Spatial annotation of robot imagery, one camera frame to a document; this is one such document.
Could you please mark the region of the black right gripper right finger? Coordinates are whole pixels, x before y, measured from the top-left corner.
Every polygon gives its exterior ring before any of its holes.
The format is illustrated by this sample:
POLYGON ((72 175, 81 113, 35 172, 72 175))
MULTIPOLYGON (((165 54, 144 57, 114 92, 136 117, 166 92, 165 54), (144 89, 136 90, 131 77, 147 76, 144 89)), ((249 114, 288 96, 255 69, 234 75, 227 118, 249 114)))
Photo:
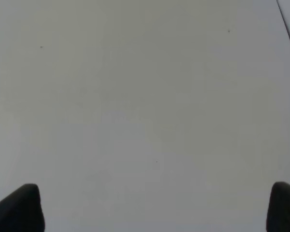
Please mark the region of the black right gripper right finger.
POLYGON ((266 218, 267 232, 290 232, 290 184, 273 184, 266 218))

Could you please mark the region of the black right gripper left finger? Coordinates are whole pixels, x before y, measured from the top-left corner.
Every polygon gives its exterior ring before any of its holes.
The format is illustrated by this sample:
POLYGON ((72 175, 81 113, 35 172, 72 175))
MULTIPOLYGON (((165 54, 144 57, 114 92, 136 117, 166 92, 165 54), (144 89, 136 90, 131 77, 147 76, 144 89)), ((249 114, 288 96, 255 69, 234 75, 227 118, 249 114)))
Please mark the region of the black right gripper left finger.
POLYGON ((0 201, 0 232, 44 232, 38 185, 24 184, 0 201))

